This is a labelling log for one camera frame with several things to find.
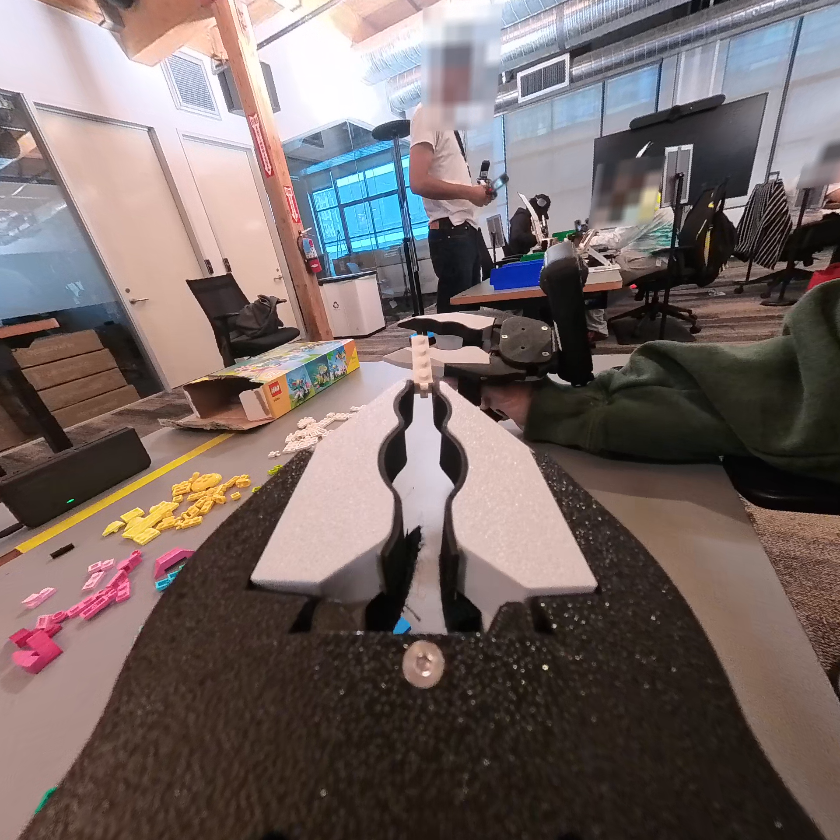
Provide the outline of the wooden post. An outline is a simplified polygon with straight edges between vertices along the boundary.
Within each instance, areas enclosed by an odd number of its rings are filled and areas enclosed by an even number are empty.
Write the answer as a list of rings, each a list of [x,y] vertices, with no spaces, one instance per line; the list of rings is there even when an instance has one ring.
[[[203,1],[212,13],[245,112],[255,156],[275,219],[291,285],[300,311],[301,331],[309,340],[333,338],[316,277],[302,254],[303,225],[287,159],[257,53],[254,29],[244,3]]]

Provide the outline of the white door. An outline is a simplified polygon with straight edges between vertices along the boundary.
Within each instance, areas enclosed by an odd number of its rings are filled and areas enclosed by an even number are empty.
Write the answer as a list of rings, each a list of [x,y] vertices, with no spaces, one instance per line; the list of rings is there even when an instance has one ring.
[[[214,333],[186,283],[203,255],[152,127],[45,104],[35,116],[161,381],[214,372]]]
[[[284,298],[285,325],[304,331],[287,260],[253,150],[244,144],[181,134],[219,255],[248,300]]]

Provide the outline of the dark bag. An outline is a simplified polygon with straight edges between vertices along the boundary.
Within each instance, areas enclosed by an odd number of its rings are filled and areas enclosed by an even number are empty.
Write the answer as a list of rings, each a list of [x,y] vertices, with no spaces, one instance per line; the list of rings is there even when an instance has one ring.
[[[277,333],[284,328],[284,322],[278,312],[278,307],[283,302],[286,300],[259,295],[236,314],[234,330],[247,340],[257,340]]]

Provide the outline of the colourful lego box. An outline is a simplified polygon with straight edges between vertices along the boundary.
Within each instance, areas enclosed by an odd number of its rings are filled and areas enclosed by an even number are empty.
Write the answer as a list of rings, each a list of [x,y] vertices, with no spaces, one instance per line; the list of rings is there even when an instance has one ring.
[[[192,409],[163,427],[239,433],[274,422],[359,369],[354,339],[296,341],[182,387]]]

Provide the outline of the large black screen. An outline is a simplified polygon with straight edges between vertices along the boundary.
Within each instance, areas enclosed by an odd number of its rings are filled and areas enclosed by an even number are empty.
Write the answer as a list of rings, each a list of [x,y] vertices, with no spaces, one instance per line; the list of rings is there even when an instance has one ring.
[[[594,143],[595,228],[640,224],[655,207],[690,204],[725,179],[728,196],[747,193],[767,94],[726,102],[674,123],[612,133]]]

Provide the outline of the silver air duct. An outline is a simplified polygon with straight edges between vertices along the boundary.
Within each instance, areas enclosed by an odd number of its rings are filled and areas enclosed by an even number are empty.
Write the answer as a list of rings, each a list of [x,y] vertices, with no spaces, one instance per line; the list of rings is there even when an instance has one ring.
[[[567,81],[577,88],[680,51],[834,5],[827,1],[710,2],[673,17],[689,2],[558,2],[502,26],[499,72],[519,73],[541,60],[570,57]],[[420,14],[358,44],[363,80],[385,84],[388,106],[400,113],[419,101],[423,17]]]

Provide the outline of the black office chair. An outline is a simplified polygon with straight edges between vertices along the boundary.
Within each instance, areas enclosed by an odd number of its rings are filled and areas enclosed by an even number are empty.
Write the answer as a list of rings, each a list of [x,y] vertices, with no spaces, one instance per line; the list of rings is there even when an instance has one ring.
[[[300,331],[294,327],[284,328],[261,339],[248,340],[234,330],[236,314],[251,301],[240,289],[231,273],[188,280],[194,298],[210,322],[217,348],[225,367],[232,366],[236,360],[247,359],[297,340]]]
[[[725,214],[728,182],[726,178],[698,196],[679,230],[673,231],[669,247],[652,254],[658,262],[656,268],[633,281],[634,298],[642,305],[612,316],[606,321],[607,328],[632,319],[635,333],[643,321],[658,321],[658,338],[663,340],[667,320],[678,319],[688,324],[689,333],[701,332],[697,315],[671,304],[670,294],[678,287],[708,287],[732,256],[737,231]]]

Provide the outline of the black power box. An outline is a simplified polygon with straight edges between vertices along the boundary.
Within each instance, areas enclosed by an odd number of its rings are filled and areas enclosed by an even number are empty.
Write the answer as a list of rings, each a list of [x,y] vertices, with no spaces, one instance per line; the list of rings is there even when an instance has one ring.
[[[1,501],[17,522],[32,529],[150,466],[140,436],[123,427],[2,478]]]

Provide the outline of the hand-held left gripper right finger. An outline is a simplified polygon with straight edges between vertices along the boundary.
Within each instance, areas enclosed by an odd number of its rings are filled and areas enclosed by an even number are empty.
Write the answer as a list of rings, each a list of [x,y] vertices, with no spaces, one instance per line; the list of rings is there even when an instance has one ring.
[[[449,634],[480,633],[501,607],[590,595],[598,583],[529,446],[447,384],[433,393],[444,503],[439,584]]]

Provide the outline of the person's right forearm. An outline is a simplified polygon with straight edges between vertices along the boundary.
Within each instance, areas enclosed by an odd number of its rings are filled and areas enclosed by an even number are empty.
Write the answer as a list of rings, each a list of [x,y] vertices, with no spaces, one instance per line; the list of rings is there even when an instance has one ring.
[[[587,385],[546,381],[524,436],[661,463],[752,456],[838,483],[839,281],[807,291],[770,339],[648,342]]]

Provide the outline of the white lego plates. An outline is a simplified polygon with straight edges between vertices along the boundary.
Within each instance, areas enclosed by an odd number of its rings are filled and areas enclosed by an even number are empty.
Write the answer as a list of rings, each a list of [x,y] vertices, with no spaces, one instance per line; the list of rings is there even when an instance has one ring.
[[[434,385],[432,345],[425,333],[415,333],[411,337],[411,364],[414,391],[421,398],[430,396]]]

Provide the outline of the stack of wooden crates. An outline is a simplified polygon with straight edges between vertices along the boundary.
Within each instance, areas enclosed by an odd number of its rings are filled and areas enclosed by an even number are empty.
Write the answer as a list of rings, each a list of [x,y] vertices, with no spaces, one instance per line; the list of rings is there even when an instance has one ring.
[[[27,381],[65,429],[141,399],[144,363],[105,330],[58,332],[12,350]]]

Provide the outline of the black wall speaker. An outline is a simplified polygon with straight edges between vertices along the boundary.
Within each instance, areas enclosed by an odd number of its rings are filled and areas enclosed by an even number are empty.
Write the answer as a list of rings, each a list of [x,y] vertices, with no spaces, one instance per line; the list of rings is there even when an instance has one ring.
[[[272,75],[272,69],[265,61],[260,61],[259,66],[262,70],[266,84],[271,111],[273,113],[277,113],[280,111],[280,103],[277,96],[277,88]],[[225,106],[228,112],[244,117],[245,110],[238,95],[235,77],[230,66],[225,65],[214,69],[214,75],[216,76],[219,86],[222,89]]]

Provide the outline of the pile of pink lego pieces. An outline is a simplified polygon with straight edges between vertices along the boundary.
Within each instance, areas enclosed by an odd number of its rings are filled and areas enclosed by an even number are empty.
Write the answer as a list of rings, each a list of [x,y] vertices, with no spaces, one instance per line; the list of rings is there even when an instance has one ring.
[[[111,605],[128,601],[132,594],[131,575],[142,559],[142,551],[135,550],[112,568],[101,563],[83,588],[87,597],[66,610],[41,614],[35,626],[13,633],[9,638],[14,646],[13,663],[26,673],[36,675],[58,659],[64,651],[56,636],[63,626],[73,620],[89,622]]]

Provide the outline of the black video bar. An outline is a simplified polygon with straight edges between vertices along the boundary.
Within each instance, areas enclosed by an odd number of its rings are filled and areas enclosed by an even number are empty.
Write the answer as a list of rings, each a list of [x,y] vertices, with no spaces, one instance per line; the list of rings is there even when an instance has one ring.
[[[694,100],[688,103],[676,104],[666,110],[651,112],[635,117],[629,123],[630,130],[643,130],[661,123],[675,123],[694,114],[708,112],[719,108],[726,101],[726,96],[715,96]]]

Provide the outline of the blue storage bin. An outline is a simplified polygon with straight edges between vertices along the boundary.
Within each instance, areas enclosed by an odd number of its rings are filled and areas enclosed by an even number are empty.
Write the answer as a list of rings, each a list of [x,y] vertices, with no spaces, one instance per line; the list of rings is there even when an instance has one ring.
[[[495,291],[506,291],[539,286],[543,259],[508,262],[493,268],[489,283]]]

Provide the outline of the yellow tape strip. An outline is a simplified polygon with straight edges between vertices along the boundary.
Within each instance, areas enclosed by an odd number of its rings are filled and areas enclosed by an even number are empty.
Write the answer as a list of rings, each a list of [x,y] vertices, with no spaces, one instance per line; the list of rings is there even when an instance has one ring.
[[[155,483],[155,481],[190,463],[195,458],[203,457],[206,452],[234,436],[234,433],[214,434],[204,439],[200,444],[179,452],[176,457],[155,458],[150,468],[118,483],[117,486],[102,492],[92,500],[73,507],[67,513],[53,518],[47,524],[36,528],[21,528],[20,531],[25,535],[25,539],[20,539],[17,542],[13,541],[13,536],[18,531],[2,537],[1,565],[6,565],[24,553],[55,539],[63,532],[74,528],[100,511],[118,504],[122,499],[133,496],[142,488]]]

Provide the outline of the pile of yellow lego pieces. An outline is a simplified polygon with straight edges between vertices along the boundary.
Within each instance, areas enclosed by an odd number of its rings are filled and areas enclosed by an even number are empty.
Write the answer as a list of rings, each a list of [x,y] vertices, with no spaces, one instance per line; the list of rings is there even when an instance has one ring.
[[[245,491],[253,488],[250,474],[238,474],[229,478],[222,476],[222,483],[205,492],[190,492],[191,477],[174,483],[170,496],[145,511],[132,509],[121,518],[112,521],[102,532],[102,537],[121,537],[144,546],[158,538],[163,532],[184,531],[196,528],[213,511],[241,501]]]

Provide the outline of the striped garment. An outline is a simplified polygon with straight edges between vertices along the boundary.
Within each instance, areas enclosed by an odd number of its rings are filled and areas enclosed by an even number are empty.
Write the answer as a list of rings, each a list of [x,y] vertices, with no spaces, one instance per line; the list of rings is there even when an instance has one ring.
[[[733,255],[772,269],[792,231],[791,211],[784,183],[775,176],[757,184],[737,225]]]

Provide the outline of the pile of white lego pieces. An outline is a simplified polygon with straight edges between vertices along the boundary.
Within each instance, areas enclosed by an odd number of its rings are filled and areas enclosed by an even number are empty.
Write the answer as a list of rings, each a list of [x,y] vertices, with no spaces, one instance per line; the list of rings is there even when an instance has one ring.
[[[283,448],[271,450],[268,453],[268,458],[293,455],[302,450],[316,447],[326,436],[357,416],[362,408],[364,408],[364,405],[351,406],[347,412],[328,413],[320,420],[312,416],[303,417],[297,422],[297,428],[286,436]]]

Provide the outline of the wooden top table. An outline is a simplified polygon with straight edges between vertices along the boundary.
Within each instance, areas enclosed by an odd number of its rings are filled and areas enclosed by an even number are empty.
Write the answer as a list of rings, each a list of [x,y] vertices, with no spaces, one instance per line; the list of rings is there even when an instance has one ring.
[[[603,269],[592,269],[582,290],[584,295],[596,295],[621,288],[623,288],[623,281],[620,270],[615,266],[607,266]],[[546,296],[539,286],[497,290],[489,281],[482,281],[450,298],[450,303],[456,308],[484,306],[502,309],[502,303],[510,303],[516,308],[521,306],[520,301],[545,298]]]

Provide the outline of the white wall vent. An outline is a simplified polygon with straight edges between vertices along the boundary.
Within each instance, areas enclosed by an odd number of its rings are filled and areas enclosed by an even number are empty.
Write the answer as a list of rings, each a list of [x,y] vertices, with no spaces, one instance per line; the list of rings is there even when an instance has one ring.
[[[207,119],[221,119],[207,71],[200,59],[176,52],[165,58],[161,66],[177,109]]]
[[[567,88],[571,84],[571,55],[561,56],[518,71],[518,104]]]

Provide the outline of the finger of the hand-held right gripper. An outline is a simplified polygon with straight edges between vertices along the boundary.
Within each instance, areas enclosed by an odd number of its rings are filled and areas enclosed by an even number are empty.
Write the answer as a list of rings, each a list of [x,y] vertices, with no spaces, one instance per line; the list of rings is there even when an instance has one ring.
[[[456,337],[481,337],[492,329],[497,319],[474,312],[435,313],[405,318],[398,322],[400,329],[414,333],[454,335]]]
[[[412,369],[415,353],[411,348],[401,348],[383,356],[382,361],[403,369]],[[441,350],[435,346],[429,347],[426,352],[427,359],[433,368],[443,369],[449,365],[465,364],[489,364],[490,355],[488,352],[474,347],[464,346],[456,350]]]

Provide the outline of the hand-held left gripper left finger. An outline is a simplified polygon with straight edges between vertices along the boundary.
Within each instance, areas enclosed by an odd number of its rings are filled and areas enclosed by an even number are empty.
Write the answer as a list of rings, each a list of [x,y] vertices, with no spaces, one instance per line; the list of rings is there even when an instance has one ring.
[[[414,383],[400,380],[317,445],[250,575],[255,588],[404,606],[416,565],[405,514],[414,409]]]

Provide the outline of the white recycling bin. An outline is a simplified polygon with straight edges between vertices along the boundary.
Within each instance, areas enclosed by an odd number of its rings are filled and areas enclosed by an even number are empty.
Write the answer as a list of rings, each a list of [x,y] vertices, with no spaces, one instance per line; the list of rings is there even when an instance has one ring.
[[[375,269],[318,281],[335,339],[368,338],[385,330]]]

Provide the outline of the person's right hand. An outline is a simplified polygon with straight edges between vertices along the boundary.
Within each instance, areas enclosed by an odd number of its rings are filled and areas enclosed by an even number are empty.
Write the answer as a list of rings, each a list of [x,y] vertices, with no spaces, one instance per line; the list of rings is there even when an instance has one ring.
[[[483,384],[481,407],[525,429],[533,397],[534,385],[529,382]]]

